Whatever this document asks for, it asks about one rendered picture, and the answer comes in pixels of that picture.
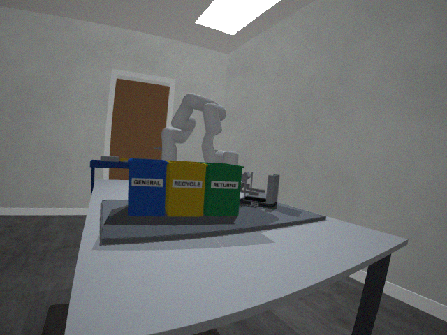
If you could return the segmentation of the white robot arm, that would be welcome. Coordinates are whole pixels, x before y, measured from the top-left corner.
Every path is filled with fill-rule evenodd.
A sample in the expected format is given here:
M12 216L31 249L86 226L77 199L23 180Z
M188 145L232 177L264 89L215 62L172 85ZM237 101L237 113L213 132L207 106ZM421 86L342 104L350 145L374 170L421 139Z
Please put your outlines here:
M227 163L238 165L238 153L234 151L214 150L213 139L222 131L221 121L226 118L223 106L210 98L189 93L183 97L176 111L171 127L164 128L161 133L161 160L176 161L177 147L175 143L184 143L194 130L196 120L191 116L193 109L203 111L206 134L202 142L203 158L206 163Z

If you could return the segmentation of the blue bin labelled general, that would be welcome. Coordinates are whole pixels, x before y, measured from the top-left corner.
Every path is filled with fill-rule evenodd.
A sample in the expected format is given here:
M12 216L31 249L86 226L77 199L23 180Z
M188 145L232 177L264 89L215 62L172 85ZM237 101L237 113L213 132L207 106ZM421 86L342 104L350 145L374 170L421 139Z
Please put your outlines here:
M130 158L128 162L128 216L165 216L169 162L141 158Z

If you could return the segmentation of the green open-top bin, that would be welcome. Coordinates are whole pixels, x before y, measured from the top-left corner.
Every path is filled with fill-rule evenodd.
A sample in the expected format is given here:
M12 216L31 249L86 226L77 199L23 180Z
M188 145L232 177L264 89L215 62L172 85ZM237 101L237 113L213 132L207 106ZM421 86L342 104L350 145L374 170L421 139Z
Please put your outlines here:
M204 215L238 216L244 166L227 163L204 164L208 164L205 174Z

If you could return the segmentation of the yellow recycle bin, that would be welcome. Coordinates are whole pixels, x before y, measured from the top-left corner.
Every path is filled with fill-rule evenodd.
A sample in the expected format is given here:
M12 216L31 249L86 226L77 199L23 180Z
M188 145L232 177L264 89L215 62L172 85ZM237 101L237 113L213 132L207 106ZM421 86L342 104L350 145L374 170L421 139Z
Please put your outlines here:
M191 161L167 162L169 162L165 200L167 215L203 216L205 174L208 164Z

